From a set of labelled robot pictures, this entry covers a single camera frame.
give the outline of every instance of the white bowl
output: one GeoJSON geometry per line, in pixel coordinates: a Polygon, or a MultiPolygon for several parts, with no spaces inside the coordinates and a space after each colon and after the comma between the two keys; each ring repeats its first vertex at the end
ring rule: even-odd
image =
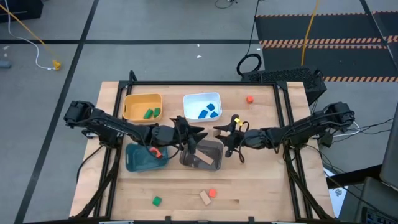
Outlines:
{"type": "Polygon", "coordinates": [[[207,122],[207,121],[216,121],[220,118],[223,113],[223,109],[221,108],[221,99],[220,94],[218,93],[199,93],[199,94],[189,94],[185,95],[183,99],[184,105],[184,116],[187,121],[191,123],[195,122],[207,122]],[[212,103],[214,105],[214,110],[210,111],[207,108],[207,105],[212,103]],[[198,119],[199,114],[202,110],[207,110],[207,114],[205,118],[198,119]],[[212,112],[218,113],[218,116],[215,118],[211,118],[210,114],[212,112]]]}

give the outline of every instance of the red block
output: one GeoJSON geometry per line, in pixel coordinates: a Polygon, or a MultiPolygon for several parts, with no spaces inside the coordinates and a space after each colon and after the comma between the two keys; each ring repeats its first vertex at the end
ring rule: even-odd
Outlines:
{"type": "Polygon", "coordinates": [[[247,103],[253,103],[253,101],[254,101],[253,96],[249,95],[248,97],[246,97],[246,102],[247,103]]]}
{"type": "Polygon", "coordinates": [[[215,189],[210,189],[209,196],[210,197],[216,197],[216,195],[217,195],[217,191],[215,189]]]}

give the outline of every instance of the yellow bowl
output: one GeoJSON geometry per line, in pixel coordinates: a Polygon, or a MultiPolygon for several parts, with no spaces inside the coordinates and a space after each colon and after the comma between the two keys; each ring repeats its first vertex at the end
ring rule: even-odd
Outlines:
{"type": "Polygon", "coordinates": [[[153,94],[132,94],[124,99],[123,118],[137,123],[146,123],[159,121],[162,118],[162,96],[157,93],[153,94]],[[160,108],[160,115],[154,118],[152,115],[149,119],[144,119],[144,115],[148,109],[155,112],[155,108],[160,108]]]}

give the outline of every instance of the blue block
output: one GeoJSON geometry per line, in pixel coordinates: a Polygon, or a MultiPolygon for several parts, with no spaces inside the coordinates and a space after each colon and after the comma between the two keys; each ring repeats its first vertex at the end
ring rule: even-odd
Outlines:
{"type": "Polygon", "coordinates": [[[218,113],[216,113],[216,112],[212,112],[211,114],[210,114],[210,117],[211,118],[215,118],[215,117],[217,117],[218,116],[218,113]]]}
{"type": "Polygon", "coordinates": [[[198,119],[202,119],[202,118],[206,118],[207,115],[207,111],[206,110],[202,110],[199,114],[198,119]]]}
{"type": "Polygon", "coordinates": [[[209,105],[207,105],[207,108],[209,108],[210,111],[213,111],[215,107],[212,103],[209,103],[209,105]]]}

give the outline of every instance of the white cable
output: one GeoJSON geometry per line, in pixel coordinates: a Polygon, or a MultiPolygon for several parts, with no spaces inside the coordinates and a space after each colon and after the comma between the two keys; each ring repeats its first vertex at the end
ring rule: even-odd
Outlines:
{"type": "Polygon", "coordinates": [[[346,133],[346,134],[337,134],[333,137],[341,137],[341,136],[350,136],[350,135],[354,135],[354,134],[358,134],[361,131],[361,128],[359,127],[359,125],[354,121],[354,124],[356,125],[356,132],[354,133],[346,133]]]}
{"type": "MultiPolygon", "coordinates": [[[[8,8],[8,2],[7,2],[7,0],[4,0],[4,2],[6,3],[6,8],[7,8],[7,10],[10,11],[10,9],[8,8]]],[[[33,42],[31,42],[31,41],[29,41],[29,40],[27,40],[27,39],[25,39],[25,38],[17,37],[17,36],[15,36],[14,34],[11,33],[11,16],[10,16],[10,14],[8,14],[8,33],[10,33],[10,35],[13,36],[13,37],[15,37],[15,38],[17,38],[17,39],[24,40],[24,41],[26,41],[26,42],[28,42],[28,43],[30,43],[30,44],[32,44],[33,46],[36,47],[37,55],[36,55],[36,61],[35,61],[35,62],[36,62],[36,65],[37,65],[39,68],[43,68],[43,69],[47,69],[47,70],[55,70],[55,68],[43,67],[43,66],[41,66],[41,65],[39,65],[39,64],[37,63],[37,60],[39,59],[39,54],[40,54],[40,52],[39,52],[39,47],[38,47],[36,44],[34,44],[33,42]]]]}

